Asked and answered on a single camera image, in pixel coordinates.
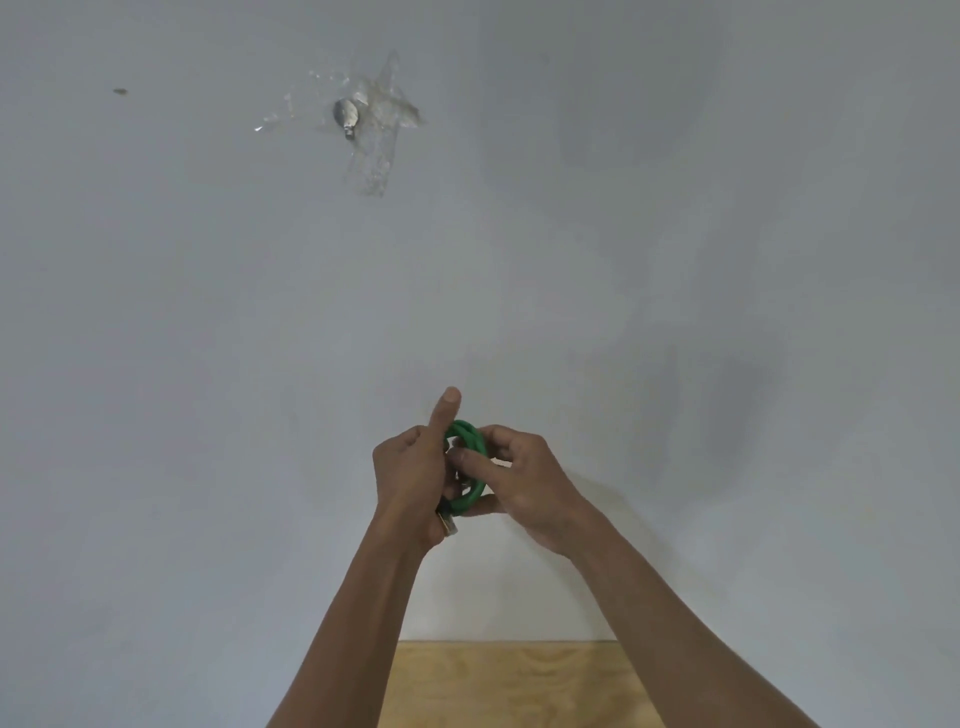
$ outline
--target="left hand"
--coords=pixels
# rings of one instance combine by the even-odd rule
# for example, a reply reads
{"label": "left hand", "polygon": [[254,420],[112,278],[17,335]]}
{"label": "left hand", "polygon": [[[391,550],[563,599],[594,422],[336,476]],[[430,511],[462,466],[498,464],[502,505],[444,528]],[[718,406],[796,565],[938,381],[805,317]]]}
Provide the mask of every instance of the left hand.
{"label": "left hand", "polygon": [[440,497],[457,494],[444,442],[459,409],[460,391],[448,387],[433,408],[429,425],[411,427],[373,449],[374,520],[405,544],[422,547],[424,553],[444,539],[444,526],[436,514]]}

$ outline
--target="right hand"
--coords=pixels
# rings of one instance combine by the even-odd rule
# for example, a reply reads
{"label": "right hand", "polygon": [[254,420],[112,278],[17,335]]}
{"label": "right hand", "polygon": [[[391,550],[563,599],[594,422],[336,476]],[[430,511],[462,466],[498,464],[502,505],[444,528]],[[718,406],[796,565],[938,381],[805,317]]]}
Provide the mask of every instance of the right hand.
{"label": "right hand", "polygon": [[463,515],[506,513],[538,544],[568,556],[570,532],[591,506],[566,476],[546,441],[502,425],[479,430],[487,442],[487,452],[511,463],[511,467],[497,465],[473,450],[452,449],[447,457],[453,467],[486,482],[493,491],[480,497]]}

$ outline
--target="green cable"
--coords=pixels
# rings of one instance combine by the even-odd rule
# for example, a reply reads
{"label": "green cable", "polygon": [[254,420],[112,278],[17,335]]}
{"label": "green cable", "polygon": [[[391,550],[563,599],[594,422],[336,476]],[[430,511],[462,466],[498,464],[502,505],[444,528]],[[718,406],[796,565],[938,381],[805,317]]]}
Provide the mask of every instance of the green cable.
{"label": "green cable", "polygon": [[[480,431],[470,423],[466,423],[463,420],[455,420],[453,425],[450,426],[450,429],[446,431],[446,438],[450,439],[451,437],[459,438],[462,447],[475,450],[484,457],[487,457],[487,443],[484,442],[483,435],[480,434]],[[459,516],[467,511],[469,507],[480,498],[483,494],[483,489],[487,487],[486,483],[477,480],[475,477],[468,480],[467,485],[470,488],[469,493],[456,497],[453,500],[442,498],[440,507],[437,510]]]}

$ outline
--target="forearm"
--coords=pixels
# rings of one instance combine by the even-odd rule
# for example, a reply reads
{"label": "forearm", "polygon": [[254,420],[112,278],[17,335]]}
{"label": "forearm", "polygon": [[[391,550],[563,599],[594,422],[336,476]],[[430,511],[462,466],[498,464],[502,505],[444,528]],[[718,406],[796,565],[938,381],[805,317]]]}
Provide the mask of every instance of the forearm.
{"label": "forearm", "polygon": [[373,728],[423,552],[374,519],[268,728]]}
{"label": "forearm", "polygon": [[815,728],[592,507],[572,529],[567,552],[667,728]]}

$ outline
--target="wooden board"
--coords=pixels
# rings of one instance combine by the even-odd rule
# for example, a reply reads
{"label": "wooden board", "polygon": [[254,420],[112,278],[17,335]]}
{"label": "wooden board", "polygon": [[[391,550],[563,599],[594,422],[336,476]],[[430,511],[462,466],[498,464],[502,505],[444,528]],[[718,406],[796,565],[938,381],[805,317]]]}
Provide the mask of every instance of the wooden board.
{"label": "wooden board", "polygon": [[663,728],[616,642],[401,642],[381,728]]}

